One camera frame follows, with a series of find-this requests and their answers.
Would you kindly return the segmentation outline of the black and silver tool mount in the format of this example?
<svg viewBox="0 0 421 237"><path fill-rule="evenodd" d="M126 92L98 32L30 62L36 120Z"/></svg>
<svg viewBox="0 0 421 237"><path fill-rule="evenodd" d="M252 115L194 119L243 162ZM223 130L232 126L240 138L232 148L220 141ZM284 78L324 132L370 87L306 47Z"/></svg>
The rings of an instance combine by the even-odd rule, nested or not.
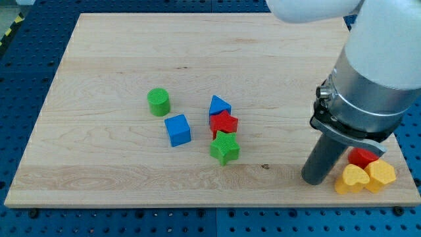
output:
<svg viewBox="0 0 421 237"><path fill-rule="evenodd" d="M330 139L334 148L358 147L382 156L382 142L394 131L394 120L385 115L362 112L341 98L332 79L316 88L314 114L310 125Z"/></svg>

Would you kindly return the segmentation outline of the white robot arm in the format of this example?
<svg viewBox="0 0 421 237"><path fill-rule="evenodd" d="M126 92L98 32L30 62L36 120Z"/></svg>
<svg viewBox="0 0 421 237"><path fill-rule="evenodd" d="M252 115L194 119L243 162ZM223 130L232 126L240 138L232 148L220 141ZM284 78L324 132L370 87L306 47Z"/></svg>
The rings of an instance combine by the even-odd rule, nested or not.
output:
<svg viewBox="0 0 421 237"><path fill-rule="evenodd" d="M420 2L268 0L278 19L305 23L355 15L349 38L316 89L310 125L321 137L301 175L320 184L348 147L382 156L383 141L420 96Z"/></svg>

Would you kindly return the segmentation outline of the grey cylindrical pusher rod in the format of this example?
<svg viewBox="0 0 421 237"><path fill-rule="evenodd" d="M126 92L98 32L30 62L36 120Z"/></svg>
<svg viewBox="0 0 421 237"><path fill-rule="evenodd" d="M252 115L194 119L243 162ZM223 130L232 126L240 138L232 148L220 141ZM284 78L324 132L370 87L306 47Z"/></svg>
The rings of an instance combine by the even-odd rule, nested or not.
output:
<svg viewBox="0 0 421 237"><path fill-rule="evenodd" d="M301 170L303 180L311 185L321 184L347 148L322 134Z"/></svg>

